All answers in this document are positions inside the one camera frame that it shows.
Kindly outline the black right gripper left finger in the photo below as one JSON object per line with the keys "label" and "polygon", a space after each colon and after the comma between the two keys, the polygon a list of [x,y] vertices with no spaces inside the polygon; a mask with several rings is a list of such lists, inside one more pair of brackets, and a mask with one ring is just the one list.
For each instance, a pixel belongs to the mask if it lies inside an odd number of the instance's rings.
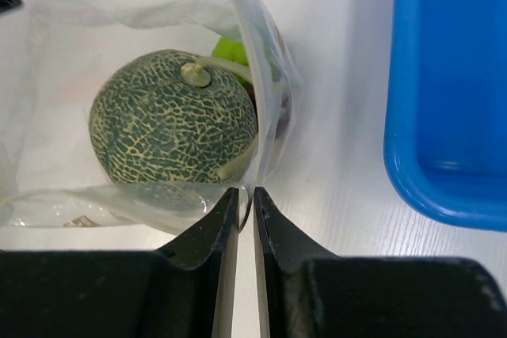
{"label": "black right gripper left finger", "polygon": [[1,255],[4,337],[229,337],[239,191],[153,251]]}

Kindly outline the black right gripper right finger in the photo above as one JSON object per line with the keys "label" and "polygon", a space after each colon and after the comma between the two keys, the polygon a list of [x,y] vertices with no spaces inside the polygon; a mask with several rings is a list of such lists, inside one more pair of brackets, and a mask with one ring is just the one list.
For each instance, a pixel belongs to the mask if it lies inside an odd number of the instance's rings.
{"label": "black right gripper right finger", "polygon": [[462,257],[338,256],[253,196],[263,337],[503,337],[506,301]]}

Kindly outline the clear polka dot zip bag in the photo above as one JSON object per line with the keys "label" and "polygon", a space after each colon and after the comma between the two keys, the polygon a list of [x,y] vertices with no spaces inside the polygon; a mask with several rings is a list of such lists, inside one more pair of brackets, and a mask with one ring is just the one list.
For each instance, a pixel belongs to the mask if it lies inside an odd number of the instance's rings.
{"label": "clear polka dot zip bag", "polygon": [[24,0],[1,50],[1,223],[179,234],[250,204],[302,81],[262,0]]}

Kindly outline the green netted toy melon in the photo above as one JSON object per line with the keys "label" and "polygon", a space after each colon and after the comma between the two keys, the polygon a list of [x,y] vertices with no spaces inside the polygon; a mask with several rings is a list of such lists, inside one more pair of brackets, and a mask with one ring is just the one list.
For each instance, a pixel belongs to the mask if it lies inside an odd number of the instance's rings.
{"label": "green netted toy melon", "polygon": [[117,183],[227,183],[257,149],[257,116],[239,79],[249,69],[166,49],[133,59],[101,87],[89,115],[93,151]]}

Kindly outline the dark red toy fruit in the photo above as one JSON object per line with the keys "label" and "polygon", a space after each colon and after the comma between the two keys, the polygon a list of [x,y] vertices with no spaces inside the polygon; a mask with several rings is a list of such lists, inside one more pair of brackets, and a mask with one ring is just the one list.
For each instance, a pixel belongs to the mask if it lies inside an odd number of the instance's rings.
{"label": "dark red toy fruit", "polygon": [[[240,79],[239,81],[246,90],[246,92],[248,93],[255,110],[255,115],[257,115],[257,102],[254,94],[253,85],[244,79]],[[291,111],[292,111],[291,98],[287,94],[284,94],[281,98],[281,111],[276,126],[275,140],[279,139],[286,132],[289,125]]]}

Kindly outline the lime green toy fruit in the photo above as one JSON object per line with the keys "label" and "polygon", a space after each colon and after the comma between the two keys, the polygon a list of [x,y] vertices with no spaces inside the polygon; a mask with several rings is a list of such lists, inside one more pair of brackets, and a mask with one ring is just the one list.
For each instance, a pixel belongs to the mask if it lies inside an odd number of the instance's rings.
{"label": "lime green toy fruit", "polygon": [[246,50],[243,43],[230,40],[225,36],[219,38],[218,42],[212,50],[212,56],[221,59],[228,59],[244,66],[249,66]]}

